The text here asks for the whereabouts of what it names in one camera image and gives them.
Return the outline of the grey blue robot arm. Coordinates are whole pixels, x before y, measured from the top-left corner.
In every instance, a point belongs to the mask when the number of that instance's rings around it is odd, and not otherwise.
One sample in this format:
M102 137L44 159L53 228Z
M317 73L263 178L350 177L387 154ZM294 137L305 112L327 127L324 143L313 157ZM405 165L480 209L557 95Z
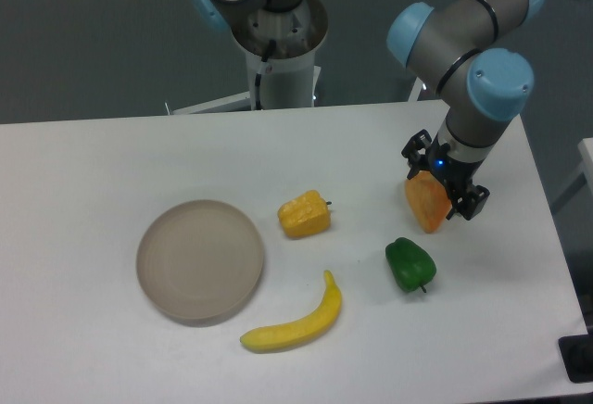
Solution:
M246 57L255 110L310 107L314 57L328 31L319 0L191 0L214 30L233 35ZM472 219L489 193L474 174L523 110L534 73L497 40L524 25L545 0L453 0L442 10L405 8L386 46L448 105L436 135L418 132L403 148L409 178L431 174L443 186L450 214Z

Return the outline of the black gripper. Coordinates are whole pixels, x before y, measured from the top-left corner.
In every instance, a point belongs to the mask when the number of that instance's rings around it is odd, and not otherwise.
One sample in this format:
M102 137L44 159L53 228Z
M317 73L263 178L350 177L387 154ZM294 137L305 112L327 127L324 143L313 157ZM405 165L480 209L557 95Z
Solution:
M409 167L408 180L421 171L430 171L446 187L451 204L447 220L459 215L470 221L482 211L490 191L472 183L473 175L483 162L481 148L463 144L449 131L439 131L432 142L429 132L422 129L409 139L401 155Z

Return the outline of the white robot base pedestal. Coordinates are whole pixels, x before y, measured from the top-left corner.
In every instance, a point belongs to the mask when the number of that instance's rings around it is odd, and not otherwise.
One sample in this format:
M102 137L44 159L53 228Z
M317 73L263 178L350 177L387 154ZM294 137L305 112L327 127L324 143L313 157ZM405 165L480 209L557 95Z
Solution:
M301 0L294 9L260 9L232 28L244 53L248 90L190 107L172 115L312 107L321 68L316 52L328 31L320 0Z

